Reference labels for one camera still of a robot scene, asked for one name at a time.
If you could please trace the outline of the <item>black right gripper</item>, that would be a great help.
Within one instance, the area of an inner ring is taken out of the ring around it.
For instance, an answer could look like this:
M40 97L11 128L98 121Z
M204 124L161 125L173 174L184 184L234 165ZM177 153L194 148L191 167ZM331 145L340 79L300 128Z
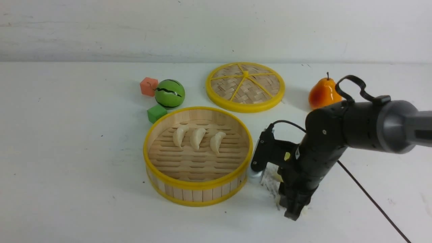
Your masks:
M304 136L296 145L293 157L277 171L282 177L278 193L279 205L286 209L285 217L290 220L299 218L323 178L346 149L343 142Z

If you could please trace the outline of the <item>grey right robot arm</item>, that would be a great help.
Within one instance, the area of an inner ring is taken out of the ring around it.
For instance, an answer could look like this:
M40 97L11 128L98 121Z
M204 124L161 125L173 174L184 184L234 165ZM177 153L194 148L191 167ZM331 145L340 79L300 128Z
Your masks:
M297 220L322 179L347 148L405 154L416 145L431 147L431 111L419 111L408 101L336 104L306 118L300 143L276 140L283 182L280 205L285 217ZM285 153L290 158L283 161Z

